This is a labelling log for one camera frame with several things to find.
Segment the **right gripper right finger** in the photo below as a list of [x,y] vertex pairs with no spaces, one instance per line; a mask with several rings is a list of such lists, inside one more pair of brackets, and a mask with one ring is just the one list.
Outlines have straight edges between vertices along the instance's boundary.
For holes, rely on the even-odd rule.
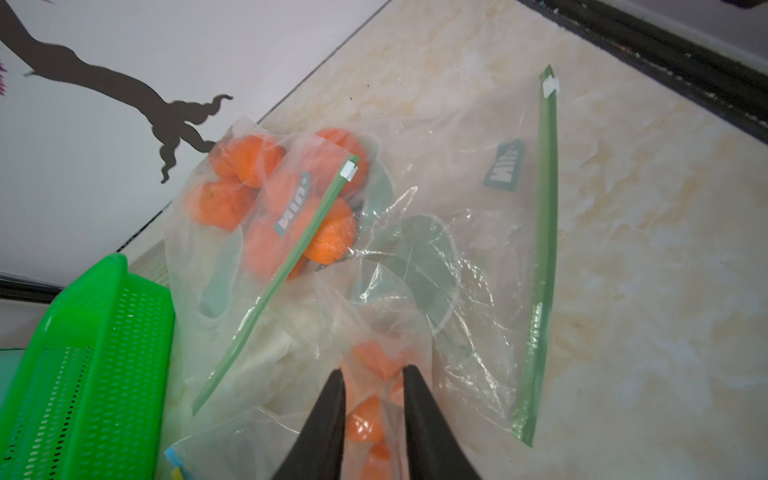
[[403,369],[403,385],[410,478],[480,480],[415,365]]

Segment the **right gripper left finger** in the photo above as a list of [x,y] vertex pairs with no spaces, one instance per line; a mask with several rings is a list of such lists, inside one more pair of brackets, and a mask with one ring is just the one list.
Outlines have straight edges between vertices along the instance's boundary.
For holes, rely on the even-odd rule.
[[346,389],[340,369],[333,370],[296,442],[273,480],[341,478],[346,425]]

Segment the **blue zip clear bag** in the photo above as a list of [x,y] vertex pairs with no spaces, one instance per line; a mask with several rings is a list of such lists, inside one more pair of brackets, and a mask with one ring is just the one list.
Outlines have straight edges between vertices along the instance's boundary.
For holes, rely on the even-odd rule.
[[255,406],[166,450],[180,479],[459,479],[474,475],[429,385],[432,331],[397,271],[363,259],[323,270],[329,333],[304,402]]

